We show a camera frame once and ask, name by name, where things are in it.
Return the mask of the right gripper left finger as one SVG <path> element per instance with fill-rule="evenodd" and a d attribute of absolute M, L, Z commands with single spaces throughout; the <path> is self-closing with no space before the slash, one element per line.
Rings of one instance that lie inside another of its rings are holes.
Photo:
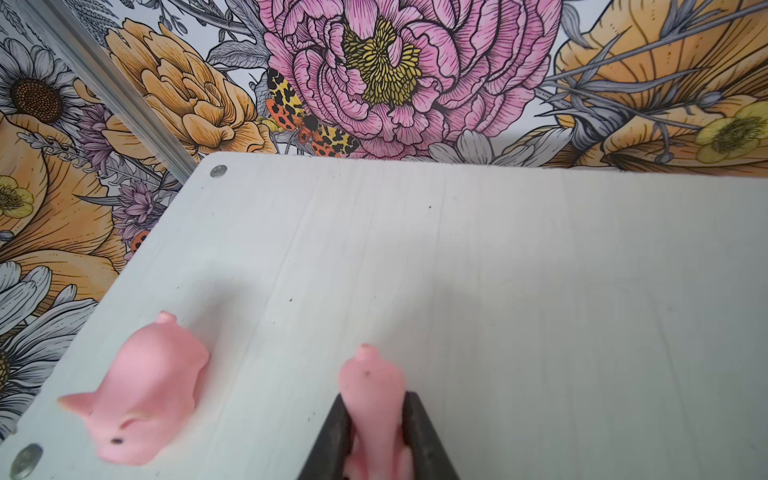
<path fill-rule="evenodd" d="M 297 480 L 343 480 L 353 445 L 352 420 L 338 394 Z"/>

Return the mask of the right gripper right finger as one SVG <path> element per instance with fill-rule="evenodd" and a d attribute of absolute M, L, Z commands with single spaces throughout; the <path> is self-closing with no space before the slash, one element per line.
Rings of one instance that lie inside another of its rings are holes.
<path fill-rule="evenodd" d="M 402 429 L 404 442 L 412 453 L 416 480 L 460 479 L 416 392 L 405 393 Z"/>

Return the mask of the pink toy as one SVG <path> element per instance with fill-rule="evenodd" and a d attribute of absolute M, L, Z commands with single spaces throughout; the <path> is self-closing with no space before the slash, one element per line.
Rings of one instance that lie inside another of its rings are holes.
<path fill-rule="evenodd" d="M 360 345 L 339 373 L 341 399 L 351 420 L 351 451 L 344 461 L 346 479 L 412 479 L 411 448 L 403 437 L 405 374 Z"/>
<path fill-rule="evenodd" d="M 100 459 L 146 465 L 192 415 L 209 359 L 204 344 L 162 311 L 126 340 L 95 391 L 62 396 L 57 404 L 84 421 Z"/>

